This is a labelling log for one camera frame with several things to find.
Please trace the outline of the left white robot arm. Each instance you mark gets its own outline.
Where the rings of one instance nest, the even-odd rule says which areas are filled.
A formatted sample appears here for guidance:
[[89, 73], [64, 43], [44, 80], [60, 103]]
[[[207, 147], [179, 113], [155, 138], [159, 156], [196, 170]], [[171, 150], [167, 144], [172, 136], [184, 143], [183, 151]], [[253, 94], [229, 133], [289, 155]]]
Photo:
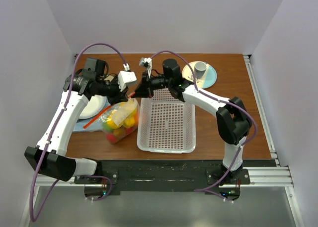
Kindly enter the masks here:
[[66, 157], [66, 153], [75, 124], [93, 96], [106, 96], [110, 104], [127, 99], [129, 72], [120, 71], [112, 81], [106, 81], [107, 67], [103, 60], [88, 58], [80, 72], [72, 73], [65, 80], [58, 109], [47, 131], [35, 147], [27, 147], [24, 153], [36, 175], [62, 181], [84, 175], [91, 183], [102, 180], [103, 171], [97, 168], [97, 161]]

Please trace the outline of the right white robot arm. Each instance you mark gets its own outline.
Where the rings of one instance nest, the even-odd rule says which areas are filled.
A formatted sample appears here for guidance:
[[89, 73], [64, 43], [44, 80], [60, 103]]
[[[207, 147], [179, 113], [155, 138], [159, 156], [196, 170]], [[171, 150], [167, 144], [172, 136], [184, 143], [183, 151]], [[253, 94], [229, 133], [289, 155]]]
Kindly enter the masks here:
[[133, 98], [151, 98], [155, 90], [167, 88], [175, 99], [198, 106], [216, 118], [219, 135], [225, 142], [224, 169], [216, 183], [234, 183], [239, 178], [242, 149], [252, 127], [252, 118], [246, 112], [242, 100], [238, 97], [224, 99], [198, 88], [195, 82], [183, 78], [175, 59], [164, 60], [163, 74], [157, 76], [151, 74], [151, 58], [141, 58], [139, 64], [146, 70], [142, 73]]

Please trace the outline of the clear zip top bag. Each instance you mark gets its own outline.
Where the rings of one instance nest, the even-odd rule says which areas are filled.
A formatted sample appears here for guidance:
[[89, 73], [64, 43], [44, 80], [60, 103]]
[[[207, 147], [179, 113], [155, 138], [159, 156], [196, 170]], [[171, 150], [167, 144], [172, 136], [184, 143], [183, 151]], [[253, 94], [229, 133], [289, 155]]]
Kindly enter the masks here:
[[[126, 102], [109, 105], [100, 111], [95, 118], [84, 127], [88, 127], [97, 118], [102, 120], [102, 130], [111, 144], [119, 142], [138, 128], [140, 106], [135, 98], [129, 97]], [[118, 129], [107, 126], [107, 119], [112, 119]]]

